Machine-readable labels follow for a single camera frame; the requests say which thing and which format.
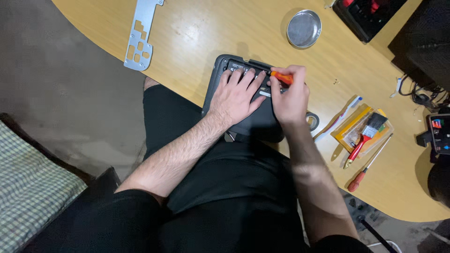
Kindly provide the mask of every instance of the black tape roll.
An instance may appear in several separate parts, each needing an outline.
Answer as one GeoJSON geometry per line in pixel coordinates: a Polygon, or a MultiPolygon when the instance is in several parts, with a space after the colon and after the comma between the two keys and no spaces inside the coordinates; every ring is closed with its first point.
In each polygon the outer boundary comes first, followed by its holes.
{"type": "Polygon", "coordinates": [[[319,126],[319,116],[314,113],[307,112],[306,121],[310,127],[310,132],[314,131],[319,126]]]}

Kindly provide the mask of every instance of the plastic packaging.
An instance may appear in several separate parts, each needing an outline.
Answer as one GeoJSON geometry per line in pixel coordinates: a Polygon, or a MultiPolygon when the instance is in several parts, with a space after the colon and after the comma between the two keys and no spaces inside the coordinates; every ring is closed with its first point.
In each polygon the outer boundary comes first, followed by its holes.
{"type": "MultiPolygon", "coordinates": [[[[387,117],[381,109],[374,110],[373,108],[368,107],[335,136],[339,143],[341,143],[348,152],[352,152],[353,146],[358,144],[358,142],[360,141],[361,133],[364,127],[367,125],[369,117],[374,112],[387,117]]],[[[393,131],[394,126],[392,126],[389,120],[386,121],[386,123],[383,124],[383,126],[378,130],[375,136],[364,144],[357,158],[365,156],[374,147],[378,146],[380,142],[387,138],[393,131]]]]}

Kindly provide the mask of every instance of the hand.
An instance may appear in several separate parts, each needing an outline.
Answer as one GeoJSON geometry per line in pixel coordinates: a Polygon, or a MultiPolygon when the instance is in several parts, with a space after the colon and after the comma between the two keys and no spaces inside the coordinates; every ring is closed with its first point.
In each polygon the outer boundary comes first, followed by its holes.
{"type": "Polygon", "coordinates": [[[260,96],[250,103],[253,95],[261,86],[266,73],[261,71],[258,77],[253,80],[255,70],[251,68],[238,83],[243,73],[244,70],[241,68],[235,70],[233,73],[230,70],[223,72],[219,86],[211,100],[208,114],[214,115],[217,118],[216,120],[222,121],[226,129],[247,118],[266,99],[266,96],[260,96]]]}
{"type": "Polygon", "coordinates": [[[293,75],[294,79],[283,94],[280,92],[280,82],[276,77],[271,76],[270,82],[267,83],[271,86],[274,113],[281,126],[307,124],[306,109],[310,91],[305,84],[306,67],[291,65],[287,68],[272,67],[270,70],[283,75],[293,75]]]}

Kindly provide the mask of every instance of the rubber laptop case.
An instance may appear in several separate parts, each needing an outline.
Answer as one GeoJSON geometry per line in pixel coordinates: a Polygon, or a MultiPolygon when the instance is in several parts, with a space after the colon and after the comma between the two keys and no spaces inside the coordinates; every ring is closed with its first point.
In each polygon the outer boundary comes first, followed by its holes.
{"type": "MultiPolygon", "coordinates": [[[[250,68],[254,68],[256,75],[258,75],[263,70],[270,71],[270,67],[272,66],[255,60],[244,61],[242,57],[235,55],[219,55],[214,63],[211,79],[209,81],[205,102],[203,103],[202,117],[204,117],[209,110],[212,96],[214,95],[222,73],[225,70],[230,69],[231,71],[234,71],[243,68],[245,70],[245,75],[250,68]]],[[[252,98],[252,101],[254,101],[259,96],[266,96],[267,98],[262,102],[261,106],[250,116],[232,126],[229,131],[273,143],[283,140],[283,130],[274,115],[272,99],[270,97],[270,87],[267,86],[267,81],[269,81],[269,75],[265,77],[261,87],[252,98]]]]}

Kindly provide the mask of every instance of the metal bowl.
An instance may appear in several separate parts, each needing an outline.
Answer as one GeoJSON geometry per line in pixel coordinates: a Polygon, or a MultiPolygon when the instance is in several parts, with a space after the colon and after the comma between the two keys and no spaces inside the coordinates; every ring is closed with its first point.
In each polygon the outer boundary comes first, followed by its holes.
{"type": "Polygon", "coordinates": [[[312,10],[304,9],[297,12],[289,21],[286,34],[288,41],[295,47],[312,46],[320,36],[322,22],[312,10]]]}

